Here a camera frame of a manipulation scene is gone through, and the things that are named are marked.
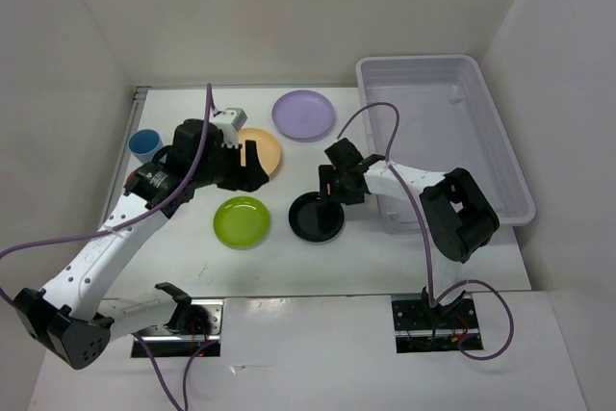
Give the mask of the black plate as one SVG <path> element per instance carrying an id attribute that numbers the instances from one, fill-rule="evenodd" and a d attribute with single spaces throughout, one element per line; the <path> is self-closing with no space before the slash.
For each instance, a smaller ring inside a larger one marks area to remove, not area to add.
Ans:
<path id="1" fill-rule="evenodd" d="M 319 193 L 309 192 L 294 200 L 288 212 L 288 223 L 303 241 L 325 243 L 341 232 L 345 214 L 340 204 L 322 202 Z"/>

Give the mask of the green plate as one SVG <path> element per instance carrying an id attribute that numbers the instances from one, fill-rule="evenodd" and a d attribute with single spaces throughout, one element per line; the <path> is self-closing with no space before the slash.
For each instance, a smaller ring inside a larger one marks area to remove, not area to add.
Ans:
<path id="1" fill-rule="evenodd" d="M 218 207 L 213 229 L 218 240 L 228 247 L 252 248 L 259 245 L 270 231 L 270 211 L 257 198 L 235 196 Z"/>

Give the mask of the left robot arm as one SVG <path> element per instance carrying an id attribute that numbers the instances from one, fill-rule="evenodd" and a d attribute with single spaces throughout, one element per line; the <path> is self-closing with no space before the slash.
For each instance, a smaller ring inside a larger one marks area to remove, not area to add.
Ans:
<path id="1" fill-rule="evenodd" d="M 129 175 L 115 209 L 95 238 L 41 289 L 22 289 L 13 306 L 28 334 L 72 369 L 81 370 L 119 337 L 154 325 L 185 331 L 193 299 L 169 282 L 145 295 L 106 299 L 141 247 L 197 189 L 215 185 L 252 193 L 269 181 L 257 144 L 237 141 L 231 123 L 187 119 L 173 141 Z"/>

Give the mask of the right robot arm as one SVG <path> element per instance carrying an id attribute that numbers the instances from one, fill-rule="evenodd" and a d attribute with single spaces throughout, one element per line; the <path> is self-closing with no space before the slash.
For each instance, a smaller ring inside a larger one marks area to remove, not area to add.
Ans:
<path id="1" fill-rule="evenodd" d="M 455 316 L 454 301 L 468 282 L 461 267 L 486 246 L 500 221 L 473 176 L 464 168 L 435 172 L 404 166 L 383 155 L 365 158 L 346 138 L 325 150 L 318 167 L 321 202 L 355 205 L 368 195 L 408 200 L 422 233 L 426 297 L 422 315 L 433 327 Z"/>

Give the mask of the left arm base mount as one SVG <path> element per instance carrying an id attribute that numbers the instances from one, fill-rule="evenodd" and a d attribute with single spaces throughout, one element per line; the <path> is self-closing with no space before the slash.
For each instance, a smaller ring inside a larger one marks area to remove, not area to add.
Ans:
<path id="1" fill-rule="evenodd" d="M 155 358 L 219 357 L 223 309 L 222 298 L 195 296 L 178 327 L 151 325 L 139 335 Z"/>

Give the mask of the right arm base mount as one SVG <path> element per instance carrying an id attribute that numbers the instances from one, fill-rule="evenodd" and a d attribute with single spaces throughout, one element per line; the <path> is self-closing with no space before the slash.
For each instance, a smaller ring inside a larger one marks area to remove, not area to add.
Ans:
<path id="1" fill-rule="evenodd" d="M 473 299 L 460 295 L 452 303 L 430 308 L 427 291 L 391 299 L 398 354 L 483 350 Z"/>

